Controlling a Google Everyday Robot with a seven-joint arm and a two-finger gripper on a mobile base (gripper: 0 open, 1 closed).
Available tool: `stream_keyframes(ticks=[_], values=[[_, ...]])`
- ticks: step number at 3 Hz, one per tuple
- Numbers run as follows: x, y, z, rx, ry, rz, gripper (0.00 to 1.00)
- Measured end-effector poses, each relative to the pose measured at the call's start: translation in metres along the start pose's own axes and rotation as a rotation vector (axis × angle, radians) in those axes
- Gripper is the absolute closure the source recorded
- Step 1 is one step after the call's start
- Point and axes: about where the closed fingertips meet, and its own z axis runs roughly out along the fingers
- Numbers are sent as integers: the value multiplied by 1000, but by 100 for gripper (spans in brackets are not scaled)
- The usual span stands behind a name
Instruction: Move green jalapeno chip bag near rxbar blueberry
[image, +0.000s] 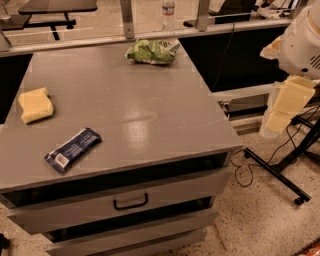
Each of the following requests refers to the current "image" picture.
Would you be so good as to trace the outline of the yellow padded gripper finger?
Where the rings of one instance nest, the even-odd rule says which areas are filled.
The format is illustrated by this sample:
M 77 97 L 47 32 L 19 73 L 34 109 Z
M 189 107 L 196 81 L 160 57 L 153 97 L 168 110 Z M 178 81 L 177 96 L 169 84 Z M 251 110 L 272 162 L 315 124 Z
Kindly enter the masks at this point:
M 278 36 L 270 44 L 268 44 L 261 50 L 260 56 L 269 60 L 277 59 L 280 51 L 280 43 L 281 37 Z
M 262 118 L 260 135 L 275 138 L 283 133 L 291 120 L 300 113 L 315 94 L 315 82 L 302 76 L 289 76 L 275 82 Z

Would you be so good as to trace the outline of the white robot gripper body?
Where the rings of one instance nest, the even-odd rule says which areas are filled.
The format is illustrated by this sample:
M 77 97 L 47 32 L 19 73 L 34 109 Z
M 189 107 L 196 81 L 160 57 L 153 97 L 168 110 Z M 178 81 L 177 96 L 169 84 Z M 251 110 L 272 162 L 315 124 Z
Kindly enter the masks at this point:
M 296 16 L 281 36 L 279 68 L 290 75 L 320 78 L 320 0 Z

